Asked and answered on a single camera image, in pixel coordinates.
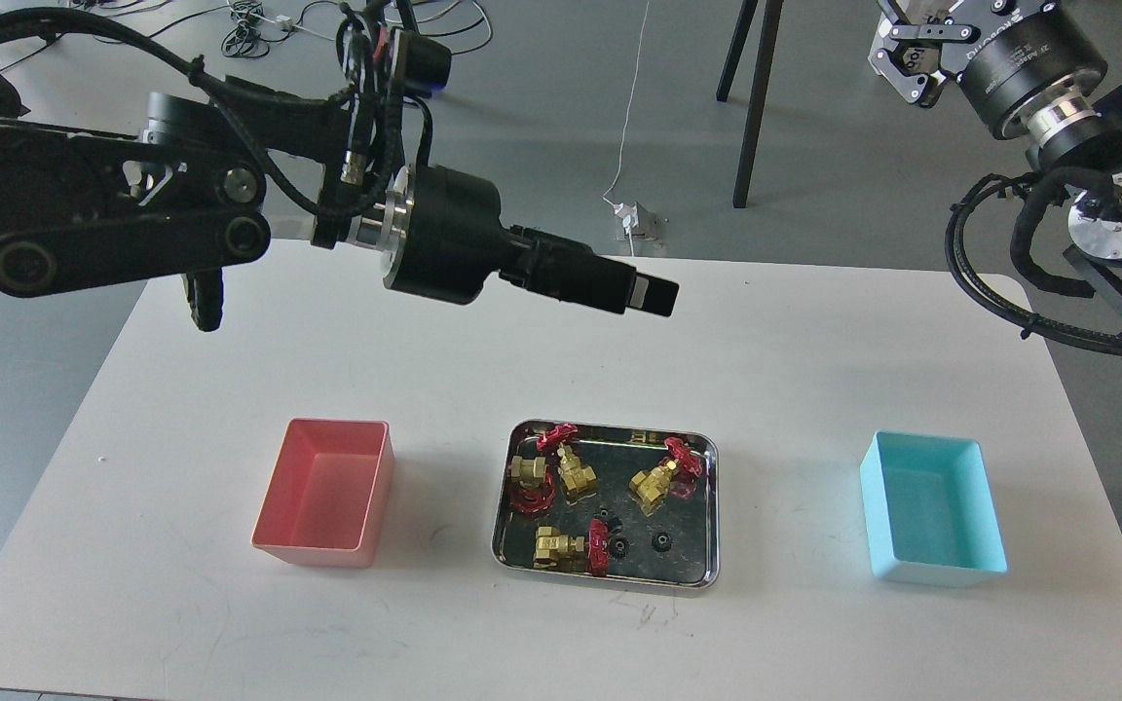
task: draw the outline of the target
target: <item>floor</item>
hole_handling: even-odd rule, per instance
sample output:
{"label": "floor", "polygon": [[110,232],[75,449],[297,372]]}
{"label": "floor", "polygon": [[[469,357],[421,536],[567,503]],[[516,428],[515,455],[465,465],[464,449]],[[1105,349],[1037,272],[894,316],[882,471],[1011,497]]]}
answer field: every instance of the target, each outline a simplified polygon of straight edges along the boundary
{"label": "floor", "polygon": [[[3,1],[0,8],[22,4],[30,3]],[[983,174],[1023,169],[1023,146],[988,138],[960,93],[948,92],[934,110],[920,111],[872,74],[864,62],[877,17],[872,0],[787,3],[749,205],[735,211],[729,199],[754,34],[730,102],[712,101],[712,90],[738,0],[714,1],[702,12],[695,3],[654,0],[646,22],[646,0],[485,6],[495,39],[454,58],[450,90],[432,103],[432,163],[496,182],[506,224],[573,237],[604,253],[629,253],[614,239],[618,222],[601,192],[618,169],[632,84],[623,168],[609,196],[615,203],[638,201],[668,219],[663,239],[637,246],[637,255],[942,269],[948,205]],[[1122,1],[1067,6],[1111,64],[1103,90],[1122,83]],[[280,0],[268,3],[268,13],[298,7]],[[153,30],[188,11],[164,8],[125,21]],[[459,13],[468,11],[442,21],[462,26],[477,18]],[[426,17],[424,8],[419,15]],[[331,17],[329,8],[316,8],[306,25],[324,27]],[[261,62],[234,62],[212,56],[227,28],[227,16],[214,12],[162,40],[182,54],[204,52],[215,75],[236,72],[302,94],[338,85],[323,40],[300,36],[276,45]],[[480,37],[473,30],[451,43],[465,48]],[[4,49],[3,57],[31,47]],[[8,75],[35,108],[35,119],[130,133],[141,126],[147,90],[191,92],[153,63],[134,63],[129,72],[108,61],[127,54],[70,37]],[[75,80],[74,66],[96,77]],[[107,99],[108,81],[122,98]],[[315,183],[312,168],[286,167]],[[972,258],[983,270],[1008,274],[1015,212],[1005,204],[990,207],[971,222]],[[277,233],[300,231],[297,212],[277,196],[267,212]],[[1057,212],[1046,220],[1038,249],[1043,261],[1066,245],[1059,222]],[[0,547],[138,292],[139,285],[126,285],[30,302],[0,294]],[[1031,297],[1042,314],[1121,329],[1098,303]],[[175,303],[177,314],[185,314],[178,284]],[[1069,348],[1054,347],[1051,353],[1122,527],[1122,363]],[[957,387],[956,402],[962,399]]]}

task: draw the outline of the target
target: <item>white table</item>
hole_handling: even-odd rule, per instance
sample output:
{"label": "white table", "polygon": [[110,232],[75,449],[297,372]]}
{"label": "white table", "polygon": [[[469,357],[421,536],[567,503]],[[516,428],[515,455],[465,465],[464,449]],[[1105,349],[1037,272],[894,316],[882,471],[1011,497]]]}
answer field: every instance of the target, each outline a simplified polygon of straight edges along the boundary
{"label": "white table", "polygon": [[[1040,339],[929,271],[640,259],[673,319],[498,280],[384,292],[377,257],[277,242],[224,326],[146,288],[0,555],[0,688],[221,698],[1122,698],[1122,541]],[[1002,283],[1012,297],[1013,285]],[[249,545],[289,417],[384,418],[369,570]],[[673,427],[720,450],[699,596],[524,579],[489,553],[526,417]],[[983,443],[1011,572],[872,577],[876,430]]]}

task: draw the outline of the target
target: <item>blue plastic container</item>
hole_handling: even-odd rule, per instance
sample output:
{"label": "blue plastic container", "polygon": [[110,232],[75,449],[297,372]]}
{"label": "blue plastic container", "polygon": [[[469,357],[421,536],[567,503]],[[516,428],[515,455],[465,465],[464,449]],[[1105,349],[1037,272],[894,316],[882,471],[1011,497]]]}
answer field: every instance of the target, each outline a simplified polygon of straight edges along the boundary
{"label": "blue plastic container", "polygon": [[859,483],[876,577],[968,587],[1008,572],[975,440],[877,432]]}

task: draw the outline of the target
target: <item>cable tie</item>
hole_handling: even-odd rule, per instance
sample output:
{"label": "cable tie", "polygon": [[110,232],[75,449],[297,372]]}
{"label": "cable tie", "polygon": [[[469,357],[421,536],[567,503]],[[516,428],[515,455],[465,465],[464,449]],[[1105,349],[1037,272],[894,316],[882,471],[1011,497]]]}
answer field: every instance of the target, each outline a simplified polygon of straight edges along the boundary
{"label": "cable tie", "polygon": [[188,77],[188,84],[196,85],[196,81],[205,74],[205,56],[199,54],[188,63],[188,70],[184,71],[184,76]]}
{"label": "cable tie", "polygon": [[1023,325],[1023,331],[1020,332],[1020,341],[1029,341],[1029,336],[1037,333],[1037,325],[1041,324],[1041,314],[1033,314],[1029,316],[1029,323]]}
{"label": "cable tie", "polygon": [[324,102],[327,102],[325,107],[341,107],[343,103],[349,101],[349,98],[352,96],[357,96],[360,100],[368,100],[368,96],[366,96],[365,93],[356,92],[356,90],[351,90],[349,87],[343,87],[338,90],[338,92],[329,94],[329,96],[324,100]]}
{"label": "cable tie", "polygon": [[1019,183],[1015,183],[1014,179],[1002,178],[1002,182],[999,183],[999,185],[1002,186],[999,188],[999,200],[1008,200],[1011,195],[1020,196],[1022,200],[1024,195],[1028,194],[1028,192],[1023,191]]}

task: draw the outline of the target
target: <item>pink plastic container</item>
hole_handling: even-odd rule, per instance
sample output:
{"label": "pink plastic container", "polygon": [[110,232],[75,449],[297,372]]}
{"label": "pink plastic container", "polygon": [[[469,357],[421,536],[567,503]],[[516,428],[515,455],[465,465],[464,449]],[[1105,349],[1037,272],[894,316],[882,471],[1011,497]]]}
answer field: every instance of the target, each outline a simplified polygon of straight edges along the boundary
{"label": "pink plastic container", "polygon": [[293,418],[254,546],[286,563],[369,568],[392,479],[387,423]]}

